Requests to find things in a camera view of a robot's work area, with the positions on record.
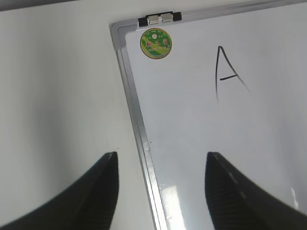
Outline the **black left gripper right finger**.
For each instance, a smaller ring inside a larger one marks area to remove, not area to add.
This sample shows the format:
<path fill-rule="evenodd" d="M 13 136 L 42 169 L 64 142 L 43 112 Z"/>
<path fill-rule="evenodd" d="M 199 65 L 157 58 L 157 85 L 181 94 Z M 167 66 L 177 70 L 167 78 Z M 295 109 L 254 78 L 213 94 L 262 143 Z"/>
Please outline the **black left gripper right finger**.
<path fill-rule="evenodd" d="M 305 230 L 305 214 L 273 197 L 222 154 L 208 152 L 204 190 L 216 230 Z"/>

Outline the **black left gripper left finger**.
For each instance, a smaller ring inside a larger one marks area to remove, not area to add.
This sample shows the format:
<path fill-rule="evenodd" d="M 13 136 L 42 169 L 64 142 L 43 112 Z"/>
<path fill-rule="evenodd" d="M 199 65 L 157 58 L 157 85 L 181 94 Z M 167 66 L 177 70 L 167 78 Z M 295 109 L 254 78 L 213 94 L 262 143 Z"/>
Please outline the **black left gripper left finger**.
<path fill-rule="evenodd" d="M 104 154 L 81 178 L 2 230 L 108 230 L 119 193 L 118 154 Z"/>

